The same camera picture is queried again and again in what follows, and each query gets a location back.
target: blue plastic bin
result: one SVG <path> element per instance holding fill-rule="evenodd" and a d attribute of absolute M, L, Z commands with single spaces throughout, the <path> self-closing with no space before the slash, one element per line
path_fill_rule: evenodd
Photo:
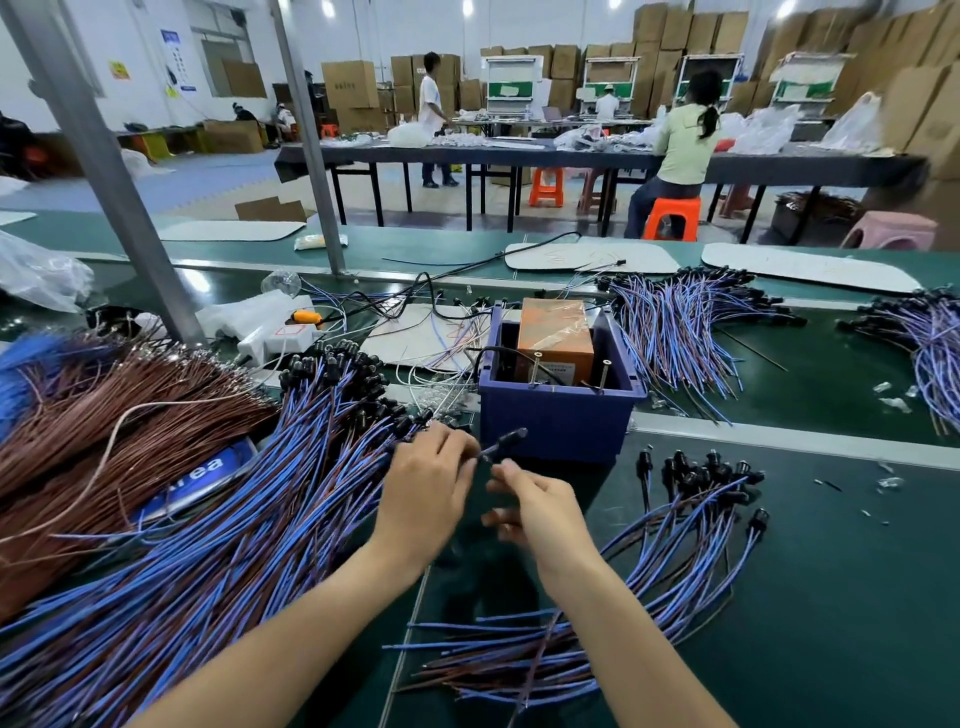
<path fill-rule="evenodd" d="M 514 348 L 520 324 L 503 321 L 503 308 L 491 317 L 488 346 Z M 593 377 L 609 359 L 604 393 L 588 387 L 531 385 L 497 381 L 500 359 L 509 354 L 484 352 L 480 370 L 480 437 L 484 447 L 507 432 L 526 427 L 527 437 L 512 454 L 549 460 L 612 463 L 623 447 L 634 405 L 647 396 L 623 344 L 619 325 L 601 311 L 590 329 Z"/>

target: hand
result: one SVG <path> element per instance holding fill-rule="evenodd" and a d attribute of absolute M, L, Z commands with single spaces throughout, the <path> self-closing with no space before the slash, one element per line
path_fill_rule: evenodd
<path fill-rule="evenodd" d="M 409 571 L 411 584 L 464 515 L 479 453 L 473 437 L 438 422 L 431 422 L 412 443 L 396 446 L 370 546 Z"/>
<path fill-rule="evenodd" d="M 576 588 L 583 570 L 606 566 L 587 531 L 587 522 L 569 483 L 521 470 L 513 460 L 493 466 L 491 493 L 516 495 L 519 508 L 494 508 L 483 524 L 496 526 L 500 541 L 528 546 L 540 582 L 563 606 L 564 590 Z"/>

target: blue floor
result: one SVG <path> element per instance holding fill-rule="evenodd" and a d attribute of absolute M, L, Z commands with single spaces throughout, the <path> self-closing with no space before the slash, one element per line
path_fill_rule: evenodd
<path fill-rule="evenodd" d="M 184 155 L 165 159 L 160 166 L 175 170 L 135 181 L 147 211 L 169 212 L 231 189 L 276 179 L 276 150 L 255 155 Z M 19 192 L 0 197 L 0 209 L 99 212 L 100 203 L 83 178 L 34 182 Z"/>

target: black hair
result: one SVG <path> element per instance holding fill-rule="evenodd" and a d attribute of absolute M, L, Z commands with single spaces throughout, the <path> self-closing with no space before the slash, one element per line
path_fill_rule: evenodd
<path fill-rule="evenodd" d="M 423 57 L 423 67 L 427 73 L 433 73 L 433 69 L 440 65 L 440 56 L 436 53 L 428 53 Z"/>
<path fill-rule="evenodd" d="M 686 95 L 694 104 L 707 107 L 707 110 L 698 119 L 704 129 L 704 132 L 700 135 L 701 139 L 713 136 L 717 127 L 720 126 L 720 111 L 717 110 L 716 105 L 720 102 L 720 94 L 722 93 L 723 78 L 717 71 L 701 71 L 690 79 Z"/>

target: white foam block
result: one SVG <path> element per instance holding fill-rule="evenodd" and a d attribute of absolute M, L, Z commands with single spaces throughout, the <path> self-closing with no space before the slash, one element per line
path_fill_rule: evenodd
<path fill-rule="evenodd" d="M 458 305 L 438 305 L 444 316 L 466 316 L 468 311 Z M 473 346 L 487 344 L 490 333 L 490 316 L 473 319 L 481 335 Z M 432 315 L 429 303 L 410 303 L 398 319 L 385 319 L 364 340 L 361 352 L 377 355 L 385 364 L 400 364 L 405 367 L 431 367 L 440 372 L 459 372 L 473 364 L 465 353 L 458 353 L 443 362 L 438 359 L 448 347 L 457 341 L 463 342 L 470 334 L 470 321 L 447 321 Z"/>
<path fill-rule="evenodd" d="M 920 282 L 886 263 L 849 257 L 795 253 L 757 245 L 711 243 L 701 259 L 707 265 L 746 269 L 759 276 L 807 280 L 883 293 L 911 293 Z"/>
<path fill-rule="evenodd" d="M 520 271 L 590 271 L 614 265 L 617 260 L 627 261 L 612 269 L 617 273 L 670 274 L 680 270 L 677 261 L 660 246 L 593 240 L 581 238 L 576 243 L 549 243 L 539 248 L 531 248 L 531 243 L 515 243 L 507 246 L 504 260 Z"/>
<path fill-rule="evenodd" d="M 160 240 L 206 242 L 211 240 L 241 240 L 265 242 L 292 235 L 306 223 L 267 222 L 263 220 L 187 220 L 159 232 Z"/>
<path fill-rule="evenodd" d="M 10 225 L 36 217 L 35 212 L 17 212 L 15 210 L 0 209 L 0 225 Z"/>

